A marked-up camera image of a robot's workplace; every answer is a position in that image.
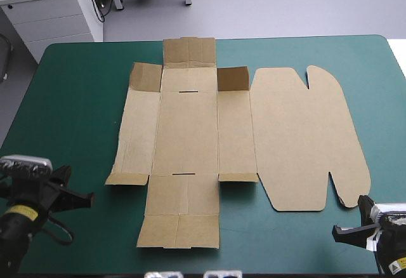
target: white drawer cabinet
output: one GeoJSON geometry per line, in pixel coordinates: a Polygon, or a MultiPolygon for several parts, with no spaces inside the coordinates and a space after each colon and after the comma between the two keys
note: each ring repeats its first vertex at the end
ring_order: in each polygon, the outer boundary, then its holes
{"type": "Polygon", "coordinates": [[[14,24],[24,42],[52,39],[90,32],[83,15],[14,24]]]}
{"type": "Polygon", "coordinates": [[[91,0],[0,0],[37,62],[54,43],[103,41],[103,24],[91,0]]]}
{"type": "Polygon", "coordinates": [[[27,1],[3,5],[2,9],[12,24],[80,15],[83,13],[77,0],[27,1]]]}

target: sticker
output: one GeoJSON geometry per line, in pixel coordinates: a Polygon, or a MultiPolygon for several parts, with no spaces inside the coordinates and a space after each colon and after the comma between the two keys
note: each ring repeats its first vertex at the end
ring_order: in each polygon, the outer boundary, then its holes
{"type": "Polygon", "coordinates": [[[396,275],[405,268],[406,268],[406,257],[397,259],[396,261],[389,264],[389,269],[391,270],[393,275],[396,275]]]}
{"type": "Polygon", "coordinates": [[[37,211],[25,205],[14,205],[5,213],[19,213],[20,215],[26,216],[31,221],[35,221],[35,219],[38,217],[37,211]]]}

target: cardboard flap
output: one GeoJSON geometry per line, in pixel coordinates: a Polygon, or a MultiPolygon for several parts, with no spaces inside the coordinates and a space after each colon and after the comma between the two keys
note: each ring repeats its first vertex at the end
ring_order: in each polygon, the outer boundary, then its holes
{"type": "Polygon", "coordinates": [[[325,70],[310,67],[308,76],[309,89],[293,69],[256,71],[251,108],[259,177],[276,210],[324,209],[329,172],[342,203],[356,206],[370,179],[343,92],[325,70]]]}
{"type": "Polygon", "coordinates": [[[184,37],[164,40],[164,67],[215,67],[216,40],[214,38],[184,37]]]}
{"type": "Polygon", "coordinates": [[[344,93],[336,78],[320,67],[309,66],[307,76],[310,90],[325,103],[326,149],[337,195],[341,204],[355,207],[359,196],[369,192],[370,176],[344,93]]]}
{"type": "Polygon", "coordinates": [[[129,89],[159,92],[162,66],[136,62],[129,77],[129,89]]]}
{"type": "Polygon", "coordinates": [[[219,91],[249,91],[248,67],[217,68],[219,91]]]}
{"type": "Polygon", "coordinates": [[[137,246],[218,248],[218,214],[217,174],[152,175],[137,246]]]}
{"type": "Polygon", "coordinates": [[[146,185],[148,174],[142,173],[111,173],[105,184],[106,185],[146,185]]]}
{"type": "Polygon", "coordinates": [[[217,91],[216,68],[164,69],[162,92],[217,91]]]}
{"type": "Polygon", "coordinates": [[[218,215],[145,216],[139,248],[219,248],[218,215]]]}
{"type": "Polygon", "coordinates": [[[219,248],[218,215],[180,216],[176,248],[219,248]]]}
{"type": "Polygon", "coordinates": [[[219,180],[257,182],[249,91],[218,93],[219,180]]]}
{"type": "Polygon", "coordinates": [[[174,248],[179,216],[145,216],[138,248],[174,248]]]}
{"type": "Polygon", "coordinates": [[[160,93],[129,89],[106,185],[145,185],[152,169],[160,93]]]}
{"type": "Polygon", "coordinates": [[[253,182],[258,183],[257,173],[220,173],[219,182],[253,182]]]}

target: cardboard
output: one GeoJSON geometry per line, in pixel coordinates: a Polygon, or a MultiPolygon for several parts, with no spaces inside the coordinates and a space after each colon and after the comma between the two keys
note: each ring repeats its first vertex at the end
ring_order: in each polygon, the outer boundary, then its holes
{"type": "Polygon", "coordinates": [[[325,207],[329,173],[341,203],[368,194],[369,170],[343,91],[327,71],[309,66],[308,85],[294,69],[258,69],[251,86],[258,173],[279,211],[325,207]]]}
{"type": "Polygon", "coordinates": [[[106,185],[147,184],[154,157],[160,77],[161,66],[134,64],[121,119],[117,155],[106,185]]]}
{"type": "Polygon", "coordinates": [[[135,63],[106,184],[145,185],[138,247],[218,248],[218,182],[257,182],[277,210],[321,210],[329,172],[347,207],[368,167],[338,82],[309,67],[217,69],[215,40],[164,41],[164,67],[135,63]]]}
{"type": "Polygon", "coordinates": [[[216,173],[152,175],[137,246],[219,248],[218,215],[216,173]]]}

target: drawer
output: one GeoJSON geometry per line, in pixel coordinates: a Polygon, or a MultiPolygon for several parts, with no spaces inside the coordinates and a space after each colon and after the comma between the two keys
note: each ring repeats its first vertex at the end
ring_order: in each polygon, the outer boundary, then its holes
{"type": "Polygon", "coordinates": [[[1,7],[12,24],[82,14],[77,0],[36,0],[1,7]]]}
{"type": "Polygon", "coordinates": [[[14,28],[24,42],[90,32],[83,15],[14,24],[14,28]]]}
{"type": "Polygon", "coordinates": [[[34,59],[39,63],[41,57],[43,56],[45,49],[55,43],[78,43],[78,42],[93,42],[93,37],[90,33],[59,37],[53,39],[45,39],[40,41],[26,42],[25,45],[28,50],[31,52],[34,59]]]}

